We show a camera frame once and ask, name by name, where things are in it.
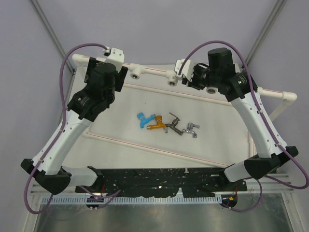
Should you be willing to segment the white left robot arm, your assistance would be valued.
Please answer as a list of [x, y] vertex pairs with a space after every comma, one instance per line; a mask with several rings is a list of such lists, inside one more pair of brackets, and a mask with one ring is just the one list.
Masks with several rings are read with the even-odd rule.
[[49, 193], [57, 195], [67, 187], [77, 186], [87, 186], [92, 192], [102, 189], [103, 180], [95, 168], [69, 168], [62, 163], [80, 135], [114, 102], [115, 92], [121, 91], [127, 71], [122, 61], [90, 58], [85, 87], [68, 103], [66, 118], [41, 153], [22, 161], [21, 167]]

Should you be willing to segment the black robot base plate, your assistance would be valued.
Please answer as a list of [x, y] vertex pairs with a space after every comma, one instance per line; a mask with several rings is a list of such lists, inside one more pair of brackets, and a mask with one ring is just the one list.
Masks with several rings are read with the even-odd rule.
[[98, 178], [86, 190], [92, 193], [118, 192], [119, 197], [214, 196], [215, 192], [247, 191], [244, 179], [229, 182], [222, 168], [95, 169]]

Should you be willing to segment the white PVC pipe frame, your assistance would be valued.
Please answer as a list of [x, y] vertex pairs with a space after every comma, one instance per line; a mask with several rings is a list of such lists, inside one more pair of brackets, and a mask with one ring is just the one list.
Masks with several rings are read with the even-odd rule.
[[[65, 162], [80, 157], [97, 168], [224, 168], [256, 155], [256, 140], [232, 104], [220, 94], [169, 86], [166, 75], [173, 72], [173, 65], [129, 64], [122, 90], [82, 133]], [[197, 137], [141, 128], [138, 113], [162, 116], [163, 123], [178, 117], [180, 130], [194, 123]]]

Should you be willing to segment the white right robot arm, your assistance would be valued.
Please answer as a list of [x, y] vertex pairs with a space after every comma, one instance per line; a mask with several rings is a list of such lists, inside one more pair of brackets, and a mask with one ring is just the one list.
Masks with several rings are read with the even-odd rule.
[[275, 129], [262, 104], [256, 83], [246, 72], [237, 72], [232, 53], [227, 48], [208, 52], [208, 65], [202, 68], [189, 59], [182, 59], [182, 83], [197, 90], [214, 87], [225, 96], [244, 121], [256, 147], [256, 155], [228, 166], [218, 179], [219, 187], [230, 190], [236, 181], [260, 179], [298, 155], [295, 146], [288, 146]]

